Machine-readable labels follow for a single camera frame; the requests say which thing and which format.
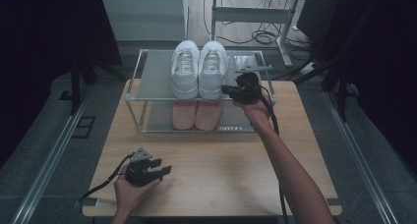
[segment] hand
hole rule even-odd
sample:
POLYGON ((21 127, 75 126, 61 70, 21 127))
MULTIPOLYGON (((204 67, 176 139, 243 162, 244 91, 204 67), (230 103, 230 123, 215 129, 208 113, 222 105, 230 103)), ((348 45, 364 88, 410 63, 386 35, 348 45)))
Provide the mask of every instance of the hand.
POLYGON ((136 187, 126 181, 125 174, 127 165, 123 166, 119 177, 114 182, 114 190, 116 192, 117 212, 113 219, 113 223, 124 223, 139 205, 145 194, 155 188, 160 180, 154 180, 144 187, 136 187))
POLYGON ((248 118, 249 122, 251 122, 256 132, 259 131, 261 125, 264 125, 265 123, 269 124, 269 113, 260 100, 254 104, 243 104, 233 100, 233 104, 243 109, 245 116, 248 118))

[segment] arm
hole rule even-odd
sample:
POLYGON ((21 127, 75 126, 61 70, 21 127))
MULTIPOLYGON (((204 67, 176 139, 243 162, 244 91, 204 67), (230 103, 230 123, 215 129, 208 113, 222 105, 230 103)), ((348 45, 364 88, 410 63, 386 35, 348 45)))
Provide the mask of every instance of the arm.
POLYGON ((253 105, 233 103, 244 110, 260 136, 297 223, 334 223, 316 183, 273 130, 263 103, 260 100, 253 105))
POLYGON ((144 187, 135 187, 125 179, 127 166, 123 166, 119 177, 114 182, 116 192, 117 211, 112 224, 123 224, 129 219, 133 210, 139 205, 142 198, 156 187, 160 180, 155 180, 144 187))

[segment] white sneaker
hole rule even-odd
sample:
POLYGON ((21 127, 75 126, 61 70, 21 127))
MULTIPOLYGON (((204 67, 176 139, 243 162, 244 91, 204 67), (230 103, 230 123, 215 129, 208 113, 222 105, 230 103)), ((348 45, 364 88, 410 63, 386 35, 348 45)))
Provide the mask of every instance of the white sneaker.
POLYGON ((227 72, 227 53, 223 45, 211 40, 203 47, 199 62, 199 94, 204 99, 223 96, 221 86, 227 72))
POLYGON ((172 56, 172 88, 178 99, 195 98, 198 94, 197 72, 200 51, 192 40, 182 41, 172 56))

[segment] metal frame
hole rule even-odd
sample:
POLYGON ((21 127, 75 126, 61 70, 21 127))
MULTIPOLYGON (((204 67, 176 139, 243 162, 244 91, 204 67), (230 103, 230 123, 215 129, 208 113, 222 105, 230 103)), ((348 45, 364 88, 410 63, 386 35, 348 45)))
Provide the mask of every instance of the metal frame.
POLYGON ((324 98, 328 104, 328 108, 333 116, 333 119, 337 124, 337 127, 339 128, 344 140, 346 141, 347 147, 352 154, 353 161, 355 162, 359 173, 361 174, 362 179, 368 189, 368 192, 370 193, 371 198, 373 199, 384 223, 398 223, 392 211, 391 205, 387 199, 387 196, 385 195, 377 179, 374 177, 374 174, 372 173, 371 168, 369 167, 364 155, 362 154, 356 139, 353 137, 349 126, 338 114, 336 109, 337 105, 334 101, 334 98, 330 92, 324 92, 324 98))
MULTIPOLYGON (((138 61, 137 61, 137 65, 136 68, 133 72, 133 76, 131 78, 131 81, 129 83, 128 86, 128 90, 126 92, 126 96, 125 96, 125 103, 129 109, 129 112, 132 116, 132 120, 135 124, 135 126, 137 127, 138 133, 204 133, 205 131, 201 131, 201 130, 185 130, 185 131, 173 131, 171 127, 164 127, 164 126, 157 126, 157 127, 144 127, 144 120, 145 117, 147 115, 147 110, 149 109, 149 103, 152 102, 161 102, 161 101, 174 101, 177 100, 176 98, 169 98, 169 97, 159 97, 159 98, 149 98, 149 97, 143 97, 140 95, 132 95, 132 89, 133 89, 133 84, 134 84, 134 80, 136 79, 136 74, 137 71, 139 69, 140 66, 140 62, 143 58, 143 56, 145 55, 145 53, 147 53, 149 50, 148 49, 141 49, 139 51, 139 57, 138 57, 138 61), (144 107, 142 109, 142 112, 140 113, 141 116, 139 118, 139 115, 136 116, 135 112, 132 108, 132 102, 136 102, 136 101, 141 101, 144 103, 144 107)), ((273 90, 272 87, 272 83, 269 80, 269 74, 268 74, 268 70, 271 67, 266 67, 265 66, 265 59, 264 59, 264 55, 262 53, 262 51, 245 51, 245 52, 251 52, 253 53, 255 56, 259 55, 260 56, 260 61, 262 62, 262 66, 256 66, 255 68, 259 68, 260 71, 262 71, 267 79, 268 79, 268 87, 269 87, 269 94, 271 96, 271 100, 272 103, 276 103, 277 98, 276 98, 276 94, 275 91, 273 90)), ((205 99, 202 98, 194 98, 192 99, 194 101, 204 101, 205 99)), ((224 98, 224 99, 220 99, 221 101, 232 101, 232 99, 230 98, 224 98)), ((234 132, 238 132, 238 133, 253 133, 254 129, 252 127, 246 127, 246 126, 219 126, 217 127, 216 130, 214 131, 210 131, 212 132, 216 132, 216 133, 234 133, 234 132)))
POLYGON ((83 115, 83 112, 86 108, 87 102, 92 92, 92 86, 88 85, 83 91, 83 97, 81 99, 81 104, 75 111, 73 115, 67 121, 64 130, 59 136, 57 142, 53 145, 51 151, 49 152, 45 162, 40 168, 39 173, 34 179, 33 183, 30 186, 28 193, 26 194, 24 200, 21 203, 21 206, 17 210, 15 217, 11 223, 29 223, 31 216, 34 213, 34 210, 37 208, 37 205, 40 202, 40 199, 45 191, 55 168, 58 166, 59 161, 61 160, 62 154, 64 153, 68 141, 71 138, 77 123, 80 117, 83 115))
POLYGON ((242 22, 242 23, 271 23, 284 24, 281 37, 276 40, 279 52, 286 68, 292 68, 292 62, 289 58, 288 51, 285 47, 285 39, 291 27, 292 18, 294 17, 295 8, 298 0, 289 10, 286 9, 262 9, 262 8, 232 8, 232 7, 217 7, 216 0, 212 0, 211 7, 211 40, 215 40, 215 23, 228 22, 242 22))

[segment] wooden table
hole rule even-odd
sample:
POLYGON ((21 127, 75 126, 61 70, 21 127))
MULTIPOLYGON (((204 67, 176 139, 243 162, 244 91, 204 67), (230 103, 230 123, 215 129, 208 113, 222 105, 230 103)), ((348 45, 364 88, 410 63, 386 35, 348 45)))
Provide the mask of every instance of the wooden table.
MULTIPOLYGON (((172 165, 171 174, 142 202, 133 215, 272 216, 280 215, 278 181, 257 134, 166 133, 139 134, 120 99, 90 187, 107 179, 127 154, 143 147, 172 165)), ((274 111, 280 135, 318 184, 325 198, 337 199, 322 154, 297 88, 292 82, 272 82, 277 96, 274 111)), ((134 110, 141 112, 142 102, 134 110)), ((96 206, 84 206, 86 216, 112 216, 116 210, 113 186, 92 194, 96 206)), ((333 215, 340 205, 330 205, 333 215)))

